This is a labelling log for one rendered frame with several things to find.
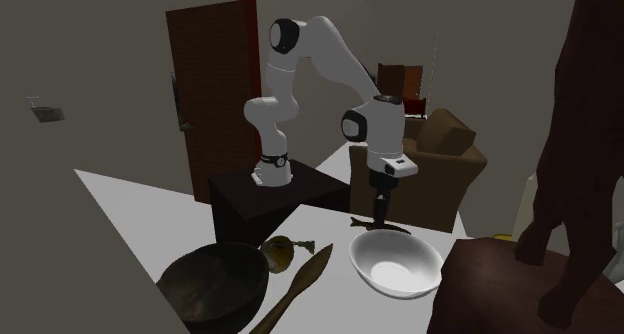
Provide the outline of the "white bowl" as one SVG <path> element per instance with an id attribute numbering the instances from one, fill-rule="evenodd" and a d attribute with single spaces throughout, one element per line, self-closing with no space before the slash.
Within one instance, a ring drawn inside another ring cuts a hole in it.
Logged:
<path id="1" fill-rule="evenodd" d="M 384 296 L 411 300 L 436 290 L 444 260 L 426 241 L 394 230 L 373 230 L 356 236 L 349 258 L 358 275 Z"/>

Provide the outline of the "dark robot stand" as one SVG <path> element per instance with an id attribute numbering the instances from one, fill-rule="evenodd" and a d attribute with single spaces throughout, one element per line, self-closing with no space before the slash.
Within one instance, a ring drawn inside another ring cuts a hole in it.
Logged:
<path id="1" fill-rule="evenodd" d="M 207 178 L 215 239 L 260 246 L 302 204 L 339 212 L 350 209 L 350 186 L 313 167 L 291 160 L 291 182 L 261 187 L 252 170 Z"/>

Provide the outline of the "brown wooden spoon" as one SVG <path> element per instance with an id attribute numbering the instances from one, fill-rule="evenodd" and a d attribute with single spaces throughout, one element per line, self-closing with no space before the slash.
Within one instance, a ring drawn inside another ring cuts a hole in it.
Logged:
<path id="1" fill-rule="evenodd" d="M 333 244 L 329 244 L 303 264 L 295 274 L 285 295 L 249 334 L 270 334 L 297 296 L 314 284 L 323 274 L 332 251 Z"/>

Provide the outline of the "olive round fruit with stem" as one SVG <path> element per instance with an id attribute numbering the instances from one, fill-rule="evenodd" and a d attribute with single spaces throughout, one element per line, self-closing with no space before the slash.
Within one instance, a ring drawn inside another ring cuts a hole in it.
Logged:
<path id="1" fill-rule="evenodd" d="M 287 236 L 274 236 L 263 242 L 259 250 L 267 259 L 269 272 L 278 274 L 284 272 L 292 263 L 295 247 L 302 247 L 310 254 L 315 254 L 316 244 L 314 241 L 293 241 Z"/>

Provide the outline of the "dark brown door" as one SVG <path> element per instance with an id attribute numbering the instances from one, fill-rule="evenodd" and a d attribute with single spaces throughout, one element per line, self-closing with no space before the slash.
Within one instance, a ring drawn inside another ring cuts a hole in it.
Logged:
<path id="1" fill-rule="evenodd" d="M 193 196 L 210 202 L 208 178 L 248 168 L 259 137 L 243 114 L 262 93 L 256 0 L 166 13 Z"/>

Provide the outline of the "dark brown bowl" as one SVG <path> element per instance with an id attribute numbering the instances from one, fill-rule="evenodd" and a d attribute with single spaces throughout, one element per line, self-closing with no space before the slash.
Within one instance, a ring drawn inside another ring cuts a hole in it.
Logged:
<path id="1" fill-rule="evenodd" d="M 266 257 L 243 243 L 213 243 L 172 262 L 156 286 L 190 334 L 239 334 L 264 300 Z"/>

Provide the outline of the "dark brown animal figure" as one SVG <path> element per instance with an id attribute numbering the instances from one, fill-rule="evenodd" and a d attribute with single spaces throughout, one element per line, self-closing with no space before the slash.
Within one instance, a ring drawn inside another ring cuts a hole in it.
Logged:
<path id="1" fill-rule="evenodd" d="M 624 334 L 624 293 L 603 275 L 623 177 L 624 0 L 575 0 L 532 221 L 516 242 L 454 243 L 426 334 Z"/>

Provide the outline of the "grey wall fixture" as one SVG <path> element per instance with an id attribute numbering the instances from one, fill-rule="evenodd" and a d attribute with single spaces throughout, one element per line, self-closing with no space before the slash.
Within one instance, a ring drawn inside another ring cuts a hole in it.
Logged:
<path id="1" fill-rule="evenodd" d="M 40 123 L 58 122 L 65 119 L 64 112 L 59 107 L 37 106 L 34 100 L 38 99 L 38 96 L 25 96 L 24 99 Z"/>

